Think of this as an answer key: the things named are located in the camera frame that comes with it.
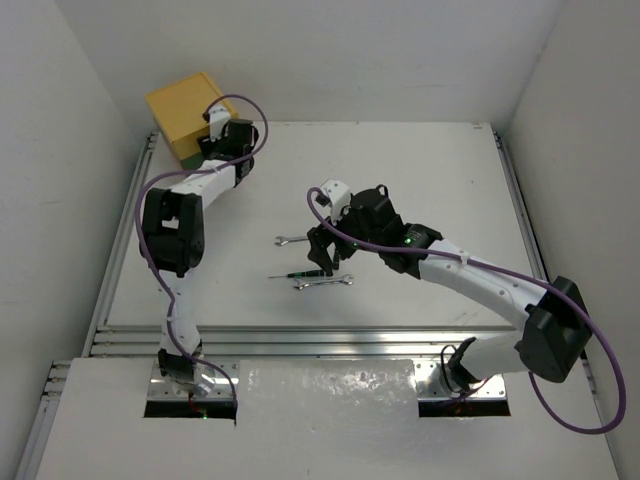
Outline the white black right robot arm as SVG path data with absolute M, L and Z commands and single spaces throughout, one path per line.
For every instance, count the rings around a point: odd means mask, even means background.
M 310 229 L 308 258 L 331 274 L 336 260 L 375 252 L 391 270 L 448 288 L 482 305 L 514 328 L 489 340 L 470 337 L 442 358 L 436 381 L 447 395 L 465 394 L 496 374 L 529 371 L 553 383 L 566 380 L 592 332 L 576 313 L 583 301 L 564 277 L 536 284 L 502 273 L 442 234 L 406 223 L 384 185 L 352 194 L 338 180 L 312 189 L 310 200 L 330 213 Z

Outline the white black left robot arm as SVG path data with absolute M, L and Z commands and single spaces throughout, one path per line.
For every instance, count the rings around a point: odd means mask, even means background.
M 222 371 L 205 362 L 200 333 L 187 312 L 188 286 L 205 253 L 204 213 L 251 172 L 258 139 L 251 121 L 229 120 L 216 139 L 204 139 L 206 156 L 198 169 L 167 188 L 150 187 L 140 201 L 140 253 L 169 297 L 157 354 L 159 370 L 190 392 Z

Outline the green drawer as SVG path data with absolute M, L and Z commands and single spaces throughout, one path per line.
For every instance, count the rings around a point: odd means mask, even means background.
M 197 170 L 199 169 L 206 158 L 202 153 L 195 153 L 180 161 L 180 164 L 184 170 Z

